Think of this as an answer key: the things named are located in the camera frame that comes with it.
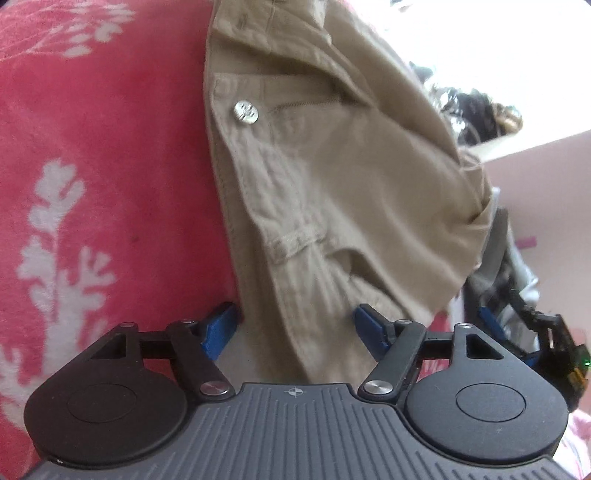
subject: crosshair logo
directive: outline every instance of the crosshair logo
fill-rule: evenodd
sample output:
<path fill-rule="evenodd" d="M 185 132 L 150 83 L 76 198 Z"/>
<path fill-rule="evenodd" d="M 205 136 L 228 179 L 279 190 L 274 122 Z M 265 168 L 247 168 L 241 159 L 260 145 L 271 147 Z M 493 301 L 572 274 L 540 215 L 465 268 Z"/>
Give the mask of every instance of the crosshair logo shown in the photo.
<path fill-rule="evenodd" d="M 300 395 L 303 395 L 304 392 L 301 388 L 290 388 L 289 390 L 286 390 L 285 393 L 289 393 L 289 395 L 291 395 L 292 397 L 299 397 Z"/>

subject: triangular cutout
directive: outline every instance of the triangular cutout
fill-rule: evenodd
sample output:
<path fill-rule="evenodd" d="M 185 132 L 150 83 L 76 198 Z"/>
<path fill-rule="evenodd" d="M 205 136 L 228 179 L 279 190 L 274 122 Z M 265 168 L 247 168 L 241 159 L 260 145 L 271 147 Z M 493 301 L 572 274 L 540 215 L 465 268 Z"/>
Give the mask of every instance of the triangular cutout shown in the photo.
<path fill-rule="evenodd" d="M 115 335 L 92 358 L 123 358 L 127 350 L 127 341 L 123 333 Z"/>
<path fill-rule="evenodd" d="M 468 358 L 481 360 L 503 360 L 503 356 L 486 343 L 479 335 L 466 335 L 466 350 Z"/>

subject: pink blanket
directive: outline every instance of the pink blanket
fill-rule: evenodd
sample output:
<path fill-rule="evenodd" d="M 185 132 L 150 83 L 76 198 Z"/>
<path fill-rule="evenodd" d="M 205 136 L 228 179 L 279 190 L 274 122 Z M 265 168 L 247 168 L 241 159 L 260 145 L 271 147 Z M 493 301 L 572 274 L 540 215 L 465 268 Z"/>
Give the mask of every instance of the pink blanket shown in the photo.
<path fill-rule="evenodd" d="M 236 300 L 203 113 L 203 0 L 0 9 L 0 473 L 30 393 L 113 325 Z"/>

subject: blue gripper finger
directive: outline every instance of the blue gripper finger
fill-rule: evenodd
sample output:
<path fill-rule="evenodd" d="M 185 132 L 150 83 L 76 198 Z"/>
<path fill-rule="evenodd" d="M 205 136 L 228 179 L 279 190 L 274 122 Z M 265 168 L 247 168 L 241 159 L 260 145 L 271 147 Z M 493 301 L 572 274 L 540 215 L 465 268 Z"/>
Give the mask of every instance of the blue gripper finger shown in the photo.
<path fill-rule="evenodd" d="M 379 362 L 391 346 L 386 327 L 361 306 L 353 312 L 353 322 L 355 323 L 355 331 L 365 348 L 371 353 L 374 360 Z"/>
<path fill-rule="evenodd" d="M 233 303 L 226 303 L 218 312 L 202 322 L 204 335 L 201 346 L 210 360 L 215 361 L 219 358 L 236 332 L 239 320 L 238 307 Z"/>
<path fill-rule="evenodd" d="M 507 340 L 507 335 L 505 334 L 503 327 L 489 309 L 486 307 L 480 307 L 478 309 L 478 316 L 491 331 L 491 337 L 497 342 L 504 342 Z"/>

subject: khaki pants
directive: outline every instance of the khaki pants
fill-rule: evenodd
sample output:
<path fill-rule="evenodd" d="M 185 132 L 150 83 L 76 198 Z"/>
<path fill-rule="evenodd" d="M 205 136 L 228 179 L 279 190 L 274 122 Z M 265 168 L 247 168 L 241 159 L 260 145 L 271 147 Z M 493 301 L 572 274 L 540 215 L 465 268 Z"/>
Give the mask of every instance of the khaki pants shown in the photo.
<path fill-rule="evenodd" d="M 246 320 L 226 356 L 252 357 L 228 373 L 356 385 L 375 364 L 354 308 L 429 323 L 478 264 L 489 183 L 413 74 L 343 5 L 214 10 L 206 108 Z M 236 117 L 241 100 L 255 122 Z"/>

